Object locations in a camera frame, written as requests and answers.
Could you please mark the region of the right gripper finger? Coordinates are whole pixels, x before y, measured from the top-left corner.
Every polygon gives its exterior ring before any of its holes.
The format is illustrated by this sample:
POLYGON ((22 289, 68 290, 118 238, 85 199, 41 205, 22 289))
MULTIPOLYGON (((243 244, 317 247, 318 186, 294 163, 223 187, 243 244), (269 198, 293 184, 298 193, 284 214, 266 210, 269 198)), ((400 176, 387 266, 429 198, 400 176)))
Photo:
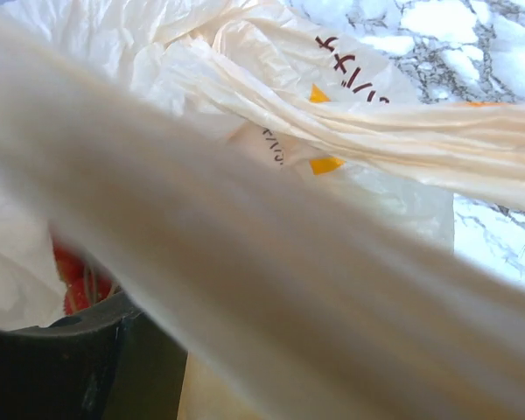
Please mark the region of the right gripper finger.
POLYGON ((0 419, 174 419, 186 352, 118 293, 0 331, 0 419))

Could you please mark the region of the orange translucent plastic bag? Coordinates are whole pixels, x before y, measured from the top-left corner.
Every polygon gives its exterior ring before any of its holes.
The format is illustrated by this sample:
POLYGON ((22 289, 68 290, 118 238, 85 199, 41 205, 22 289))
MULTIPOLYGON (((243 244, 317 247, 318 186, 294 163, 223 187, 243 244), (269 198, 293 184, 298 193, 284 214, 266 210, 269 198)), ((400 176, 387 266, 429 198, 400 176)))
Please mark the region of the orange translucent plastic bag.
POLYGON ((272 419, 525 419, 525 292, 198 138, 0 15, 0 179, 272 419))

